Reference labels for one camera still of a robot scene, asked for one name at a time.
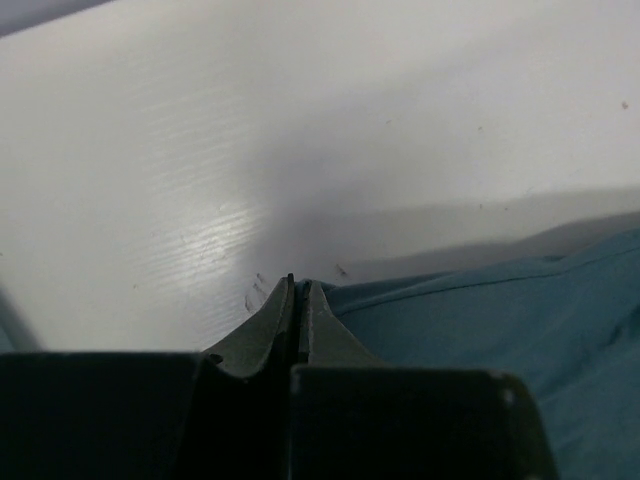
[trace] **teal fabric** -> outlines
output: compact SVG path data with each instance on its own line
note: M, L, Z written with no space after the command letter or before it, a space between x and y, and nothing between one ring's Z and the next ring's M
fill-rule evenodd
M384 360L519 375L562 478L640 476L640 230L569 257L327 286L326 295Z

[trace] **folded cloth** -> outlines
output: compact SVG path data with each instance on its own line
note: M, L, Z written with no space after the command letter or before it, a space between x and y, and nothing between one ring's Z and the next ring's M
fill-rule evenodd
M568 257L326 286L380 358L487 368L536 397L562 478L640 472L640 230Z

